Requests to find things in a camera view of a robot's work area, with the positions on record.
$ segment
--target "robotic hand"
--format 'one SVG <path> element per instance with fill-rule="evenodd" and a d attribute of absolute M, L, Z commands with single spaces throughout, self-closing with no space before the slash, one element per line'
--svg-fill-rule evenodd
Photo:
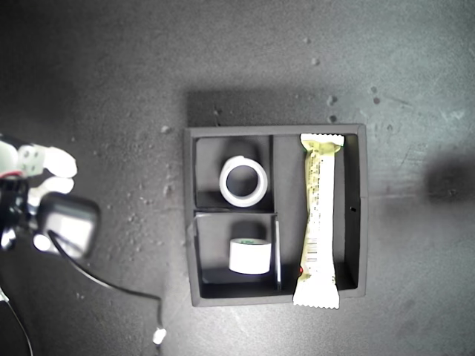
<path fill-rule="evenodd" d="M 40 186 L 30 188 L 28 178 L 51 173 Z M 68 195 L 77 174 L 76 160 L 67 152 L 23 142 L 0 133 L 0 248 L 14 247 L 19 230 L 33 236 L 34 246 L 59 254 L 73 268 L 108 289 L 158 302 L 158 328 L 153 342 L 160 345 L 166 330 L 160 321 L 161 298 L 116 286 L 86 271 L 75 260 L 88 253 L 96 236 L 100 209 L 95 202 Z M 33 354 L 30 340 L 7 295 L 0 289 L 0 303 L 6 302 L 19 322 Z"/>
<path fill-rule="evenodd" d="M 41 175 L 45 169 L 53 176 L 47 178 L 39 187 L 29 188 L 27 178 Z M 54 191 L 62 194 L 70 193 L 74 187 L 73 177 L 76 174 L 76 160 L 67 152 L 0 134 L 1 248 L 13 247 L 20 222 L 29 222 L 30 218 L 36 215 L 45 195 Z M 33 240 L 35 247 L 41 251 L 57 253 L 54 248 L 45 248 L 48 243 L 41 236 L 44 235 L 35 236 Z"/>

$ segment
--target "red wire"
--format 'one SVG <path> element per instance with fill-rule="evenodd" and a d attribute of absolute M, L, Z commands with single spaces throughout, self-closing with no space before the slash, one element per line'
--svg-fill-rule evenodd
<path fill-rule="evenodd" d="M 21 176 L 23 176 L 23 172 L 22 171 L 11 171 L 11 172 L 2 173 L 2 174 L 0 174 L 0 179 L 7 178 L 7 177 L 10 177 L 10 176 L 21 177 Z"/>

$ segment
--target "white cable connector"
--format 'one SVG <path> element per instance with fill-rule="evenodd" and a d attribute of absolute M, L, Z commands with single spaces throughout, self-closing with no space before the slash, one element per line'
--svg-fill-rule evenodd
<path fill-rule="evenodd" d="M 10 302 L 10 299 L 8 299 L 7 295 L 1 290 L 0 288 L 0 302 Z"/>
<path fill-rule="evenodd" d="M 154 344 L 160 345 L 163 342 L 163 339 L 165 339 L 165 336 L 166 336 L 166 330 L 157 328 L 157 330 L 154 333 Z"/>

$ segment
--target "white ring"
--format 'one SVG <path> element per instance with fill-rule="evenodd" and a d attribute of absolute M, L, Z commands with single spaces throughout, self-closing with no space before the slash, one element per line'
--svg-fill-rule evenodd
<path fill-rule="evenodd" d="M 258 186 L 251 194 L 244 197 L 239 197 L 238 195 L 231 193 L 227 184 L 228 176 L 231 171 L 241 166 L 252 168 L 258 175 Z M 249 206 L 256 205 L 260 202 L 266 194 L 267 184 L 267 174 L 264 168 L 262 168 L 262 165 L 244 156 L 234 156 L 228 159 L 224 164 L 220 175 L 221 194 L 230 204 L 237 206 L 238 208 L 248 208 Z"/>

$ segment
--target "dust speck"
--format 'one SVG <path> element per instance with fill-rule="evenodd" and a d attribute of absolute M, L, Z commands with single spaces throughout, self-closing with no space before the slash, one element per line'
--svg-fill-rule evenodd
<path fill-rule="evenodd" d="M 327 99 L 327 105 L 333 106 L 334 104 L 336 104 L 337 101 L 338 101 L 338 98 L 336 96 L 330 95 Z"/>
<path fill-rule="evenodd" d="M 170 132 L 171 132 L 171 128 L 170 126 L 167 126 L 167 125 L 162 126 L 162 128 L 160 129 L 161 134 L 169 134 Z"/>
<path fill-rule="evenodd" d="M 165 187 L 163 187 L 163 196 L 170 197 L 172 191 L 173 191 L 173 186 L 171 184 L 165 185 Z"/>
<path fill-rule="evenodd" d="M 221 115 L 222 113 L 223 113 L 223 111 L 222 111 L 221 109 L 214 107 L 214 109 L 213 109 L 213 115 L 219 116 L 219 115 Z"/>

